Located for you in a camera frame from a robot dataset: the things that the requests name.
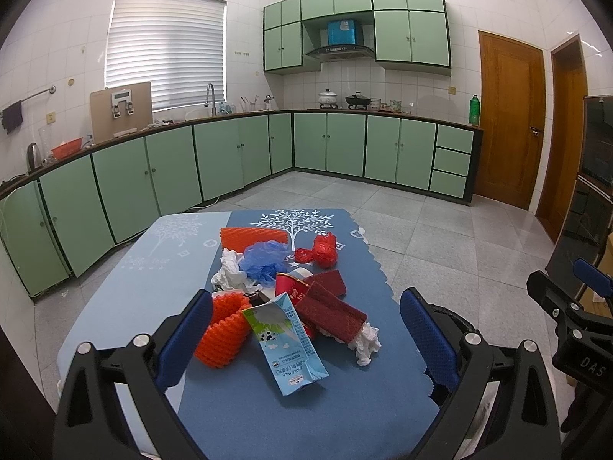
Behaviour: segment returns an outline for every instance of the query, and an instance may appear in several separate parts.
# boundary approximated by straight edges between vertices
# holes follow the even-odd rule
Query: blue gripper pad
[[[159,353],[155,384],[162,392],[179,384],[212,317],[213,298],[204,291]]]
[[[572,273],[600,297],[612,296],[613,286],[611,285],[611,279],[589,264],[585,259],[577,259],[574,262]]]
[[[415,341],[434,382],[452,393],[460,382],[456,352],[422,302],[409,290],[400,298],[400,316]]]

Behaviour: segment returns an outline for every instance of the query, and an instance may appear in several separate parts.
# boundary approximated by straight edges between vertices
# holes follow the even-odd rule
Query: bottle
[[[481,113],[481,103],[477,95],[470,99],[470,111],[468,113],[468,124],[477,127],[479,125],[479,116]]]

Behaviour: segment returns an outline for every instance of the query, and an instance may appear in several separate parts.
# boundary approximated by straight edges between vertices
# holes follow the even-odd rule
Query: white pot
[[[320,93],[320,104],[322,105],[336,105],[336,93],[326,88],[326,91]]]

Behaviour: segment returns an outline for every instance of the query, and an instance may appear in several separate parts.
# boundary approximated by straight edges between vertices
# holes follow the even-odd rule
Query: faucet
[[[208,91],[211,90],[213,92],[213,107],[211,109],[211,115],[212,116],[216,116],[217,115],[217,109],[215,108],[215,87],[213,86],[213,83],[210,82],[207,85],[207,100],[204,103],[204,107],[208,107]]]

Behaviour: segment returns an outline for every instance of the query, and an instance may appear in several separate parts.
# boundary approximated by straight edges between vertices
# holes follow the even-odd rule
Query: window blind
[[[115,0],[106,86],[151,81],[154,110],[224,98],[224,14],[219,0]]]

